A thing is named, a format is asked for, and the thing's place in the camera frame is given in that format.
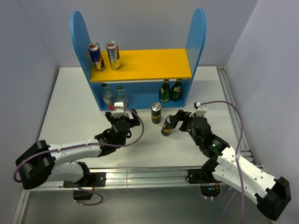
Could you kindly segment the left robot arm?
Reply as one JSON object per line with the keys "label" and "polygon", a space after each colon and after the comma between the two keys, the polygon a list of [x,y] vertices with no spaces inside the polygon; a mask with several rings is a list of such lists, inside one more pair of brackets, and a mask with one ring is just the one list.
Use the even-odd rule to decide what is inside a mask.
{"label": "left robot arm", "polygon": [[35,142],[16,160],[13,180],[26,190],[37,188],[47,181],[73,182],[79,186],[90,183],[92,174],[81,162],[85,158],[99,158],[128,147],[126,140],[135,126],[144,127],[135,109],[112,106],[105,113],[111,127],[93,138],[71,144],[53,145],[45,140]]}

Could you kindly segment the clear Chang bottle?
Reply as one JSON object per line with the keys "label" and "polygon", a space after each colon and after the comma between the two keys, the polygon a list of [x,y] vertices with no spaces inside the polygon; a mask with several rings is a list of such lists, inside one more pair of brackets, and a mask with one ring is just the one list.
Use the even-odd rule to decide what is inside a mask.
{"label": "clear Chang bottle", "polygon": [[128,106],[128,96],[127,92],[123,89],[121,85],[117,87],[116,91],[116,101],[117,102],[122,102],[124,107]]}
{"label": "clear Chang bottle", "polygon": [[113,95],[113,90],[108,84],[103,83],[102,85],[102,90],[101,90],[101,96],[103,99],[103,102],[106,105],[113,105],[114,104],[114,95]]}

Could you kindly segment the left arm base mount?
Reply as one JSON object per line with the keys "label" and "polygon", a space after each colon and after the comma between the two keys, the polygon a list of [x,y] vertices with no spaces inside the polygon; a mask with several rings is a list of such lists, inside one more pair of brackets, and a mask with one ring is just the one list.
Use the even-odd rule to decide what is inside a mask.
{"label": "left arm base mount", "polygon": [[95,172],[84,176],[81,180],[71,183],[64,181],[63,188],[73,189],[73,199],[85,203],[91,200],[96,187],[104,187],[106,184],[106,173]]}

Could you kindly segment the black yellow can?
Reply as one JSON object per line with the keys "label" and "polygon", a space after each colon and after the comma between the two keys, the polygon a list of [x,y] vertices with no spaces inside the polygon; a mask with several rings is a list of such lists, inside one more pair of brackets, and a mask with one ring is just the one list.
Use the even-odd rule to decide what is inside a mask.
{"label": "black yellow can", "polygon": [[172,127],[171,127],[171,115],[168,115],[163,123],[163,126],[161,128],[161,134],[163,136],[169,136],[172,132]]}

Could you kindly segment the silver gold Red Bull can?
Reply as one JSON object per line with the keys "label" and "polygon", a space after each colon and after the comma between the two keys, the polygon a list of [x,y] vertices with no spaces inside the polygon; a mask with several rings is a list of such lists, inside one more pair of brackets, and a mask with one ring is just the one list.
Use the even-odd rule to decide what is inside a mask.
{"label": "silver gold Red Bull can", "polygon": [[121,60],[119,47],[117,42],[109,41],[106,43],[107,54],[112,70],[119,70],[121,68]]}

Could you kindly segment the blue silver Red Bull can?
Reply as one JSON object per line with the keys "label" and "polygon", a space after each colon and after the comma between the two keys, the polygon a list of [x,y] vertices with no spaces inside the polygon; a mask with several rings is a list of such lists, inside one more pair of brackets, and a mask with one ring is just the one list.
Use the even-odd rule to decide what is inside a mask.
{"label": "blue silver Red Bull can", "polygon": [[92,42],[88,45],[88,51],[94,68],[98,71],[103,71],[105,69],[105,63],[101,54],[100,45],[97,42]]}

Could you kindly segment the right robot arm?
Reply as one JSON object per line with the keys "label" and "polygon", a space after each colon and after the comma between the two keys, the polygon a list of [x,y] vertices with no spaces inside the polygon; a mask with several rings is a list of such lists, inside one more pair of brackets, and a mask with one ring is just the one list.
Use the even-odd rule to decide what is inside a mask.
{"label": "right robot arm", "polygon": [[182,132],[188,132],[207,162],[198,169],[189,169],[186,181],[190,184],[223,182],[251,199],[268,219],[277,221],[291,200],[289,182],[276,178],[235,154],[235,150],[211,131],[205,117],[178,110],[166,118],[171,129],[178,122]]}

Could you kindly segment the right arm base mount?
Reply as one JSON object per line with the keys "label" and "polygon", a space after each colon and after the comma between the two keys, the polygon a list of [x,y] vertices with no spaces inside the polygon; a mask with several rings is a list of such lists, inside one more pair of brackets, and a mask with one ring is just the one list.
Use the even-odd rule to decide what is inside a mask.
{"label": "right arm base mount", "polygon": [[204,197],[214,198],[220,195],[219,182],[202,168],[188,169],[185,181],[189,184],[199,184],[200,192]]}

